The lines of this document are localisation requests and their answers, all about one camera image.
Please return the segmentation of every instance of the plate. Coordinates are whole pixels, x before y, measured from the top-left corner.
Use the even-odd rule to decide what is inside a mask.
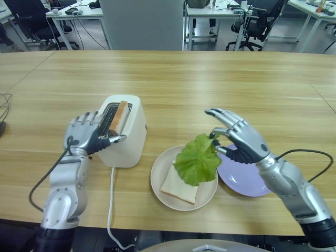
[[[234,144],[227,148],[236,150]],[[261,197],[270,193],[264,180],[259,175],[255,164],[237,163],[223,154],[219,154],[222,164],[217,168],[219,176],[232,190],[249,197]]]
[[[195,205],[162,193],[160,188],[168,174],[169,168],[183,148],[184,146],[170,148],[157,157],[151,171],[151,185],[155,196],[167,207],[178,211],[192,211],[207,204],[215,195],[218,185],[218,175],[216,173],[216,178],[210,182],[200,183]]]

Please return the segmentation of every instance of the purple plate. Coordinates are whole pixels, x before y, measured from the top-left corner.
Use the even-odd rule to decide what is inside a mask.
[[[227,147],[237,149],[234,144]],[[255,164],[237,163],[221,153],[219,157],[222,159],[222,164],[217,168],[218,174],[232,190],[249,197],[260,197],[270,193]]]

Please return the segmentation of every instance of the white plate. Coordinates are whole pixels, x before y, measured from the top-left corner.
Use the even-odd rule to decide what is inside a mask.
[[[161,153],[155,160],[151,171],[151,185],[154,194],[166,206],[178,211],[192,211],[199,209],[208,203],[215,195],[218,184],[218,175],[210,182],[200,183],[195,205],[182,201],[173,196],[169,196],[160,191],[160,188],[167,176],[170,166],[177,154],[183,150],[184,146],[176,146]]]

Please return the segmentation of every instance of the robotic arm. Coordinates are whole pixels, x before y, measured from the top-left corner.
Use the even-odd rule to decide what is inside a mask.
[[[210,109],[227,128],[214,128],[216,134],[229,138],[237,150],[230,150],[214,141],[218,152],[239,163],[256,163],[267,187],[276,193],[300,224],[310,247],[315,251],[336,251],[336,223],[318,190],[302,176],[297,166],[277,158],[265,139],[246,120],[228,110]]]
[[[87,112],[73,118],[68,125],[64,137],[65,155],[50,174],[50,193],[34,252],[71,251],[75,228],[88,201],[85,191],[88,156],[127,138],[126,135],[98,138],[102,117],[97,114],[97,111]]]

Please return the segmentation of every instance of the bread slice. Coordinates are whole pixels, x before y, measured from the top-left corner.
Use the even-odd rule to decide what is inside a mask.
[[[121,101],[110,125],[110,131],[112,135],[121,134],[126,124],[129,113],[130,111],[128,109],[127,101]]]
[[[160,191],[169,194],[180,200],[186,201],[190,204],[195,204],[198,186],[191,186],[186,184],[179,176],[174,167],[175,160],[173,161],[168,171],[167,177],[164,180]]]

